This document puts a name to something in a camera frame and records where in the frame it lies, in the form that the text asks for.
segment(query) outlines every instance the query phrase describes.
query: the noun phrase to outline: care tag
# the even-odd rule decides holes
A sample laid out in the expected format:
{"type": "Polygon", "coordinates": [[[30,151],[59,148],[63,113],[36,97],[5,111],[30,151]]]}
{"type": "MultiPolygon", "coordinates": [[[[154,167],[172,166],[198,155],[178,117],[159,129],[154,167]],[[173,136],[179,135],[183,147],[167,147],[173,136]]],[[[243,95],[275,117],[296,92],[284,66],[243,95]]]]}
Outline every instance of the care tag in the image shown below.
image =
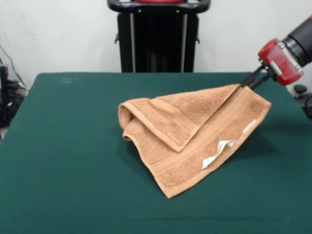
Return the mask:
{"type": "Polygon", "coordinates": [[[214,156],[211,156],[203,160],[203,170],[206,169],[224,150],[225,146],[232,147],[236,143],[236,140],[221,140],[218,143],[218,149],[214,156]]]}

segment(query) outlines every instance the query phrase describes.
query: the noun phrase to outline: black knob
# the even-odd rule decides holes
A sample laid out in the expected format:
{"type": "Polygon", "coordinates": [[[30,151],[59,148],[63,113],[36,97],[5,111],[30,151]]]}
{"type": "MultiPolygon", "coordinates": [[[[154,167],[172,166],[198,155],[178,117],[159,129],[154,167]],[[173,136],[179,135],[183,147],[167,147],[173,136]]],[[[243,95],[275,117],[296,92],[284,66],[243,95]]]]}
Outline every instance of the black knob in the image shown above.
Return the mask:
{"type": "Polygon", "coordinates": [[[297,94],[303,94],[305,93],[308,89],[306,86],[301,85],[301,84],[297,84],[294,86],[294,90],[297,94]]]}

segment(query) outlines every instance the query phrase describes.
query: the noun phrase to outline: green tablecloth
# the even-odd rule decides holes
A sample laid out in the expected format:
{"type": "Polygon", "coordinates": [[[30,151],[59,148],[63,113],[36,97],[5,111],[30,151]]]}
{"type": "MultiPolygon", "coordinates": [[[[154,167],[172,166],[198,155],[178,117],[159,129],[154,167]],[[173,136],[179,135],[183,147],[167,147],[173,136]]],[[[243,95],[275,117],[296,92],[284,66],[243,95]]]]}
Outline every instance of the green tablecloth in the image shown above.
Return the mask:
{"type": "Polygon", "coordinates": [[[286,88],[224,165],[167,199],[121,138],[118,105],[247,74],[39,75],[0,146],[0,234],[312,233],[312,124],[286,88]]]}

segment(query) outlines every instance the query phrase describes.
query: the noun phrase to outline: folded towel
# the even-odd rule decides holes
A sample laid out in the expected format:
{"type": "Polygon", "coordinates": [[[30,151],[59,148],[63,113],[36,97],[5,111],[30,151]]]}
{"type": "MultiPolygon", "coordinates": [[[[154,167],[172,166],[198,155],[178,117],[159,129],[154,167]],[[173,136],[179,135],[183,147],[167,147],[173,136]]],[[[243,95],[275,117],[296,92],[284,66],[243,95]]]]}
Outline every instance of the folded towel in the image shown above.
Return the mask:
{"type": "Polygon", "coordinates": [[[128,100],[118,107],[131,140],[171,198],[220,167],[263,121],[271,104],[239,84],[128,100]]]}

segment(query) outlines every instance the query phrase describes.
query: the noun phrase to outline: black machine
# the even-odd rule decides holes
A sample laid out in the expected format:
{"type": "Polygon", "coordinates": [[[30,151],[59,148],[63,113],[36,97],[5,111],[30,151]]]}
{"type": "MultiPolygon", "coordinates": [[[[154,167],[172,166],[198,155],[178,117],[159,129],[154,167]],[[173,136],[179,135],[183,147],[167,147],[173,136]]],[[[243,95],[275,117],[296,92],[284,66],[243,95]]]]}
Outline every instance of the black machine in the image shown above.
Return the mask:
{"type": "Polygon", "coordinates": [[[193,72],[198,13],[210,0],[107,0],[118,15],[122,72],[193,72]]]}

